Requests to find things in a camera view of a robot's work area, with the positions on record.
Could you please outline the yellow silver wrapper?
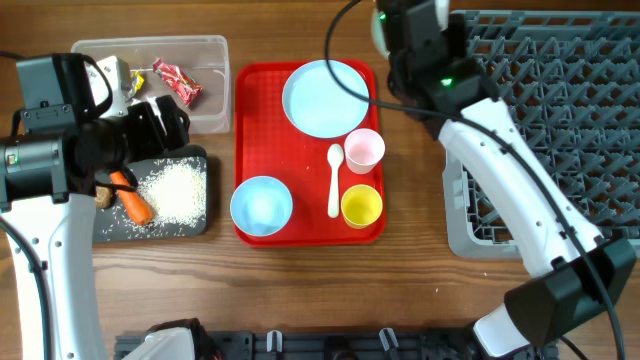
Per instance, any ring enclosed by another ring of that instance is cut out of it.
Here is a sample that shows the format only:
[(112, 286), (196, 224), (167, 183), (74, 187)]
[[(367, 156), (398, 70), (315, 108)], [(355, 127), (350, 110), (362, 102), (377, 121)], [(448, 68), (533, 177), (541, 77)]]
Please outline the yellow silver wrapper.
[(145, 79), (140, 70), (136, 70), (131, 75), (131, 90), (129, 96), (134, 97), (136, 93), (143, 87)]

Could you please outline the brown food scrap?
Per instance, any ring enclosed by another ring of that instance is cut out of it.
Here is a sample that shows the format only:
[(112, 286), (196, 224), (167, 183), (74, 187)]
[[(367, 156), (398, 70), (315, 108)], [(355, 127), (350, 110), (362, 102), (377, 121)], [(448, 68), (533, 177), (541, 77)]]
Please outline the brown food scrap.
[(114, 193), (108, 187), (97, 186), (95, 204), (98, 209), (107, 209), (113, 205)]

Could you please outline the orange carrot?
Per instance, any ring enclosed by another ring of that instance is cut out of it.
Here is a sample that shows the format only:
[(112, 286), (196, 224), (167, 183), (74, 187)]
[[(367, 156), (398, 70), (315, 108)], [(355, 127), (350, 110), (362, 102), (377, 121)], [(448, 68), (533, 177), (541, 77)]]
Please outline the orange carrot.
[(129, 187), (129, 190), (118, 190), (118, 196), (129, 218), (139, 226), (147, 225), (152, 221), (153, 212), (147, 202), (132, 188), (132, 184), (122, 172), (113, 172), (110, 179), (114, 185)]

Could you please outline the white rice pile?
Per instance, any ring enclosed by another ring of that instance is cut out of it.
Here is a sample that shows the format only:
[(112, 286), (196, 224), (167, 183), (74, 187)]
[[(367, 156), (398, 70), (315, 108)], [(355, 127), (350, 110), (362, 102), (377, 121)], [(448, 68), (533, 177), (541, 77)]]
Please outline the white rice pile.
[(153, 160), (151, 169), (138, 177), (138, 194), (151, 207), (153, 218), (136, 225), (122, 202), (111, 208), (114, 223), (103, 234), (113, 238), (117, 230), (125, 239), (181, 237), (201, 232), (207, 217), (207, 160), (204, 157)]

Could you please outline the red snack wrapper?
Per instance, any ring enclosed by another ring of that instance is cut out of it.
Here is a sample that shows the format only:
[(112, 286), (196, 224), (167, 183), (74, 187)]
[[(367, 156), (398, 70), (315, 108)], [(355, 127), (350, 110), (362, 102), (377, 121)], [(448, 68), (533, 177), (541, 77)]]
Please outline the red snack wrapper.
[(200, 84), (177, 65), (168, 64), (161, 59), (157, 59), (152, 64), (152, 69), (187, 107), (199, 97), (203, 90)]

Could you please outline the blue bowl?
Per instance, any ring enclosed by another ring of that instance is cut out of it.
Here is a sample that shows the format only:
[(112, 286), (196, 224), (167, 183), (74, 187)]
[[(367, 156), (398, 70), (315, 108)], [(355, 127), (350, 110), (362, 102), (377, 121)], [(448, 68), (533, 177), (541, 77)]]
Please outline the blue bowl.
[(288, 187), (271, 176), (255, 176), (242, 182), (230, 201), (236, 227), (254, 237), (267, 237), (282, 230), (293, 213)]

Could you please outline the white tissue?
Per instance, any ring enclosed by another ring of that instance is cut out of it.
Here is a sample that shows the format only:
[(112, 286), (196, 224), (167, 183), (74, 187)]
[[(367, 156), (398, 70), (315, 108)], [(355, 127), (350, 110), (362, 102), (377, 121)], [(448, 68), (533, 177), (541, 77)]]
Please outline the white tissue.
[(156, 116), (160, 117), (160, 116), (161, 116), (161, 111), (160, 111), (160, 109), (159, 109), (159, 106), (157, 105), (156, 97), (149, 97), (149, 96), (147, 96), (147, 97), (145, 98), (145, 100), (146, 100), (146, 102), (151, 106), (151, 108), (152, 108), (152, 110), (153, 110), (153, 113), (154, 113)]

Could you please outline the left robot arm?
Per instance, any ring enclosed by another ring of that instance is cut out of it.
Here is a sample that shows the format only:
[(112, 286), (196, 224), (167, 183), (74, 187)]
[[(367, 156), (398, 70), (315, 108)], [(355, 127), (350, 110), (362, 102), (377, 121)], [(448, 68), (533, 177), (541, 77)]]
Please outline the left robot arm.
[(24, 105), (1, 141), (1, 227), (13, 251), (27, 359), (102, 359), (92, 263), (97, 174), (189, 141), (188, 115), (169, 96), (120, 117), (96, 102), (80, 53), (18, 57)]

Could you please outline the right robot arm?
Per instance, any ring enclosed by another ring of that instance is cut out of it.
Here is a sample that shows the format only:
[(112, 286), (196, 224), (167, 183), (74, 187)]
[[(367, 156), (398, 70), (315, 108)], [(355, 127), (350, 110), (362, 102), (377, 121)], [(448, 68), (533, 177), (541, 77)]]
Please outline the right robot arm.
[(466, 53), (460, 16), (432, 1), (381, 1), (388, 84), (480, 185), (529, 273), (472, 328), (478, 349), (503, 358), (544, 346), (600, 314), (613, 314), (636, 262), (566, 198), (524, 142), (496, 83)]

